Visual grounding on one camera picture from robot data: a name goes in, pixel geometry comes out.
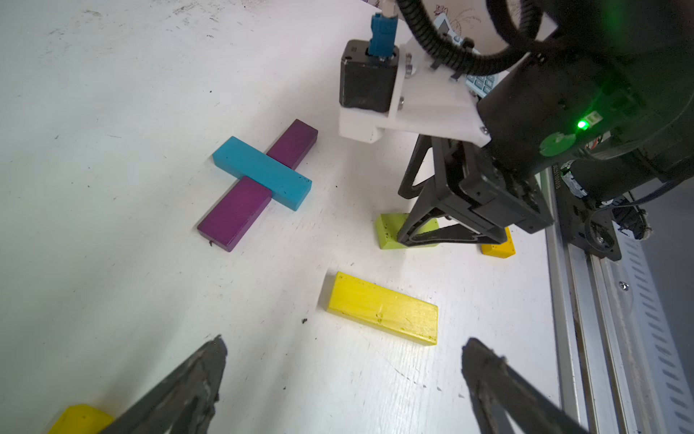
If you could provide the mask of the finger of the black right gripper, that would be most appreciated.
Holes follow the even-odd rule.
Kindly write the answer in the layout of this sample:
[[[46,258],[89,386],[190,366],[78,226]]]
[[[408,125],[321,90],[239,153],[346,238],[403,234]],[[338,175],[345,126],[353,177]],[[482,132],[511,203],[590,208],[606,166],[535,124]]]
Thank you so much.
[[[406,199],[417,198],[397,234],[397,241],[406,247],[440,243],[499,245],[508,240],[504,228],[484,222],[481,217],[474,217],[470,202],[449,187],[437,187],[435,184],[401,186],[399,195]],[[439,218],[448,219],[454,224],[424,230],[426,224]]]
[[[407,168],[400,183],[398,195],[404,199],[418,197],[424,189],[428,180],[415,183],[419,169],[421,168],[428,150],[432,148],[432,137],[419,135],[414,146],[413,152],[408,162]]]

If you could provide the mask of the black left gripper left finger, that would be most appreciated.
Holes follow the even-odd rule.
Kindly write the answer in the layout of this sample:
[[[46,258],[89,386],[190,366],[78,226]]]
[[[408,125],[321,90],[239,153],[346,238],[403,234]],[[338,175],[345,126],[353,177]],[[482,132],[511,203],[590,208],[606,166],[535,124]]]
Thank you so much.
[[[206,433],[227,354],[220,336],[206,342],[103,432]]]

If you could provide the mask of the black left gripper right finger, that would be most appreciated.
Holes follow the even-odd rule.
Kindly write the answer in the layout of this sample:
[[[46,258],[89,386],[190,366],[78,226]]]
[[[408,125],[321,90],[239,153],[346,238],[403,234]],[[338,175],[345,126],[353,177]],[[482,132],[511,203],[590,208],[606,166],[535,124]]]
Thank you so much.
[[[462,348],[462,375],[482,433],[585,433],[542,393],[477,338]]]

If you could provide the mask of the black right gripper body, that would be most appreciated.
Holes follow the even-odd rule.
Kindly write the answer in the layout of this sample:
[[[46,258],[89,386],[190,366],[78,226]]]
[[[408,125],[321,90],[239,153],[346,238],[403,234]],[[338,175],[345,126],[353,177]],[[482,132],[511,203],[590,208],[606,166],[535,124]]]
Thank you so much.
[[[488,235],[512,225],[536,233],[554,224],[535,177],[515,175],[469,142],[434,137],[431,145],[436,204],[455,220]]]

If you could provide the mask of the lime green block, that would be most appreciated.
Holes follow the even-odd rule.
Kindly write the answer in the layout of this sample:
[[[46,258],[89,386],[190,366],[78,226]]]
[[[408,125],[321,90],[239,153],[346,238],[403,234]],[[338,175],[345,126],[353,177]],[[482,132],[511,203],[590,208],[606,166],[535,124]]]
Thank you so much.
[[[407,213],[382,213],[379,215],[375,221],[375,230],[381,250],[408,249],[408,246],[398,242],[399,231],[407,219]]]

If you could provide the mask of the yellow-orange block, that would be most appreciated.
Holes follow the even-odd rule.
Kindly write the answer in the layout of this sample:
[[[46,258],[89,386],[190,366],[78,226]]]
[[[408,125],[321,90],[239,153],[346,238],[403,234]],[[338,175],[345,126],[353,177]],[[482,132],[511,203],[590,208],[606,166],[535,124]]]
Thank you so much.
[[[482,254],[485,256],[508,259],[516,254],[513,243],[513,235],[509,227],[505,229],[506,242],[502,244],[483,244],[481,247]]]

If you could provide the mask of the yellow long block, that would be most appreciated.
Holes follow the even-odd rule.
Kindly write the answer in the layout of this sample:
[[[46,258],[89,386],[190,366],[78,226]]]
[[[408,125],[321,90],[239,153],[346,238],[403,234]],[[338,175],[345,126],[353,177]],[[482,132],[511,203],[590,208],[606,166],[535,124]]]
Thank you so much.
[[[436,345],[438,307],[339,272],[327,310],[421,345]]]

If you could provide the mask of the teal long block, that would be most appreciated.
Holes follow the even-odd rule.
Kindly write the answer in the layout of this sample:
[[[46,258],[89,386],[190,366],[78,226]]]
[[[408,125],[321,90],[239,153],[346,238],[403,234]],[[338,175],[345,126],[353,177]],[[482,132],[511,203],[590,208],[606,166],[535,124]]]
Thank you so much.
[[[261,184],[274,200],[293,211],[299,209],[313,186],[310,179],[236,137],[230,137],[213,153],[213,162],[234,177],[249,177]]]

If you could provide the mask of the purple block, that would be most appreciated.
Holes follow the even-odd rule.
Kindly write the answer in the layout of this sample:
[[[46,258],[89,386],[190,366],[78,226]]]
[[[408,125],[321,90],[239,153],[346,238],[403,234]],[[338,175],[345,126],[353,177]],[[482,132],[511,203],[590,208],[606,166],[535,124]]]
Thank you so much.
[[[318,130],[296,119],[269,148],[267,156],[296,170],[316,144]]]
[[[198,224],[212,245],[231,252],[272,199],[269,188],[243,177]]]

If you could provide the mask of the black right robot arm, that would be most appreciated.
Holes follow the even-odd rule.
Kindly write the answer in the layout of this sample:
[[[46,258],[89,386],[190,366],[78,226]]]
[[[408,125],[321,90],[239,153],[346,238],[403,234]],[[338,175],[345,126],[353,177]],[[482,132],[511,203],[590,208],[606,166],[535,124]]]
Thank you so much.
[[[475,54],[435,29],[424,5],[401,1],[408,28],[435,67],[455,77],[506,71],[477,104],[487,145],[420,136],[400,194],[415,204],[399,230],[408,246],[501,244],[515,225],[554,222],[535,176],[578,162],[595,216],[652,179],[667,192],[693,175],[693,5],[689,1],[504,1],[486,5],[506,41]]]

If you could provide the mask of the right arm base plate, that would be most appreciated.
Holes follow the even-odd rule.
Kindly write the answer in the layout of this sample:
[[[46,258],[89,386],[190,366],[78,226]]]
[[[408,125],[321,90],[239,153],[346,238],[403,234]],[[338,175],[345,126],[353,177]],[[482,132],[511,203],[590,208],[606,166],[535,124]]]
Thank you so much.
[[[610,201],[591,199],[569,166],[553,166],[558,224],[563,240],[586,253],[614,262],[621,260],[618,237],[630,235],[643,241],[652,234],[646,211],[625,196]]]

